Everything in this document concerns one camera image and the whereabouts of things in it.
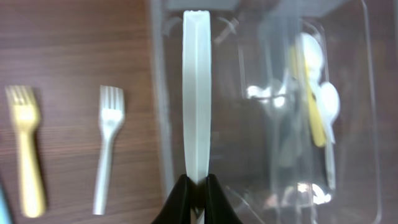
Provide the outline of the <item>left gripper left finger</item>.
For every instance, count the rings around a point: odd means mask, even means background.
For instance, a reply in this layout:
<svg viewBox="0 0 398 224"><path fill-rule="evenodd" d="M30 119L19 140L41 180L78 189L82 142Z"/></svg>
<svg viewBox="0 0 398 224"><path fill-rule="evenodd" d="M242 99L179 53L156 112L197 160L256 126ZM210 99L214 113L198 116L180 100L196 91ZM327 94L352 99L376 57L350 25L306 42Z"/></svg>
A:
<svg viewBox="0 0 398 224"><path fill-rule="evenodd" d="M190 179L181 175L151 224L191 224Z"/></svg>

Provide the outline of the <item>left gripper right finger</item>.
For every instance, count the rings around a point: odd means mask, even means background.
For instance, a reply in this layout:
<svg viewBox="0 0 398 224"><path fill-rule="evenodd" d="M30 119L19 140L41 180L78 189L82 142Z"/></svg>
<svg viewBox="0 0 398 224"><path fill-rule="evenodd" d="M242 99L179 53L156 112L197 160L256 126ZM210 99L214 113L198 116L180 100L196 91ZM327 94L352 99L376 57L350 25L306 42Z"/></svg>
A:
<svg viewBox="0 0 398 224"><path fill-rule="evenodd" d="M205 224L243 224L214 174L205 182Z"/></svg>

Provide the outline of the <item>white plastic fork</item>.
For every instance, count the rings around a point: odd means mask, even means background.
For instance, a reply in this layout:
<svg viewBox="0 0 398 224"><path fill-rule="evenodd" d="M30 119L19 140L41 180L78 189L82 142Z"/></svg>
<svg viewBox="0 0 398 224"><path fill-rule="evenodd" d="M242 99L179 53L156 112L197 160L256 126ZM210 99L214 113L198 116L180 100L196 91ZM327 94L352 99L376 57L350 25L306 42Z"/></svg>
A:
<svg viewBox="0 0 398 224"><path fill-rule="evenodd" d="M123 89L100 86L99 129L101 150L96 175L93 214L104 215L108 198L113 155L113 142L125 120Z"/></svg>

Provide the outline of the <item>white plastic spoon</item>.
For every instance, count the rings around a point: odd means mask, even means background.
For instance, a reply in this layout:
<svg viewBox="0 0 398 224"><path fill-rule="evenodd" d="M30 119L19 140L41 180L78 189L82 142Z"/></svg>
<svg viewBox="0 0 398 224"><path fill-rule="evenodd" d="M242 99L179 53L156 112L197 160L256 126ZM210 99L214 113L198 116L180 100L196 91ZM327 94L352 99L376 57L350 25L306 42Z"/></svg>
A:
<svg viewBox="0 0 398 224"><path fill-rule="evenodd" d="M319 86L317 103L326 136L325 166L327 181L329 188L334 191L336 189L336 169L333 145L336 142L333 123L340 113L340 96L332 83L323 82Z"/></svg>
<svg viewBox="0 0 398 224"><path fill-rule="evenodd" d="M302 41L307 75L311 81L316 81L318 83L321 79L325 62L321 45L312 35L305 32L300 33L300 39Z"/></svg>

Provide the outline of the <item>yellow plastic spoon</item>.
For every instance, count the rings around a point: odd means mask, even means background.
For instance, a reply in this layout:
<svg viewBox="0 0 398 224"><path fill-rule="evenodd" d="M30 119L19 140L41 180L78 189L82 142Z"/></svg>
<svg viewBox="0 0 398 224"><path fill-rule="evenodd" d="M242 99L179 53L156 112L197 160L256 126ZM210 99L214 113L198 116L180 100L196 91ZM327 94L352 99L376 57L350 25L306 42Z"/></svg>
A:
<svg viewBox="0 0 398 224"><path fill-rule="evenodd" d="M297 51L294 46L289 47L289 54L291 59L291 64L293 66L293 76L299 79L299 63L297 60ZM307 91L307 101L308 101L308 118L310 122L310 130L313 138L313 143L316 147L324 147L326 144L326 136L323 128L322 117L318 110L316 99L313 95L312 88L310 86L310 70L307 65L304 64L305 69L305 81L306 81L306 91Z"/></svg>

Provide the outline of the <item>light blue plastic fork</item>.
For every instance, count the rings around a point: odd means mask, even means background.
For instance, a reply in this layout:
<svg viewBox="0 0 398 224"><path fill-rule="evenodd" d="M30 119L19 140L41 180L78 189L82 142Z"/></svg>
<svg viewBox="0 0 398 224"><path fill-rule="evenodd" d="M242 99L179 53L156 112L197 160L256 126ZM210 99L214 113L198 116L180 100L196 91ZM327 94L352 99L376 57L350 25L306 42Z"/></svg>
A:
<svg viewBox="0 0 398 224"><path fill-rule="evenodd" d="M0 224L13 224L2 187L0 188Z"/></svg>

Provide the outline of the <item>yellow plastic fork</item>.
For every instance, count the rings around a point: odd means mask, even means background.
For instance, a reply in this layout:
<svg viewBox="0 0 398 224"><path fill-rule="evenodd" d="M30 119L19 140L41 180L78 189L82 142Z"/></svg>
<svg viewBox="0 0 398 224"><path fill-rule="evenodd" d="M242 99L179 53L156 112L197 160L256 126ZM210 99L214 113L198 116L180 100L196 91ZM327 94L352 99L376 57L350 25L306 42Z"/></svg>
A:
<svg viewBox="0 0 398 224"><path fill-rule="evenodd" d="M19 193L25 217L37 218L46 211L44 183L36 150L35 132L41 115L30 86L5 87L16 143L18 146Z"/></svg>

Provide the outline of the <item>white fork tines down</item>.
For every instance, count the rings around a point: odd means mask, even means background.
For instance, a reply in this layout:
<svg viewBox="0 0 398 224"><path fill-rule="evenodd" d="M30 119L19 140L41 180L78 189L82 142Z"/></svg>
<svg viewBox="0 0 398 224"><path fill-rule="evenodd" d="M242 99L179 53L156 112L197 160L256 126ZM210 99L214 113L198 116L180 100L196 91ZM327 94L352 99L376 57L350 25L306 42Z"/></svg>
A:
<svg viewBox="0 0 398 224"><path fill-rule="evenodd" d="M205 222L204 184L211 136L211 21L208 11L183 13L183 141L185 167L193 182L192 223Z"/></svg>

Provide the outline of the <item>clear plastic container left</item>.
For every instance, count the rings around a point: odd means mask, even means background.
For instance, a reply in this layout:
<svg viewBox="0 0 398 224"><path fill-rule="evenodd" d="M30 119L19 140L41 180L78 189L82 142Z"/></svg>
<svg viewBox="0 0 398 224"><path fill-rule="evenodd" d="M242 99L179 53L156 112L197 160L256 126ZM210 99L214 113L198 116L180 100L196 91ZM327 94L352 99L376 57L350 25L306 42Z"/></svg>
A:
<svg viewBox="0 0 398 224"><path fill-rule="evenodd" d="M149 1L162 196L186 174L183 13L211 21L211 136L216 175L242 223L379 223L381 191L368 7L364 1ZM310 130L300 33L325 58L318 88L340 96L336 189ZM289 47L299 63L293 76Z"/></svg>

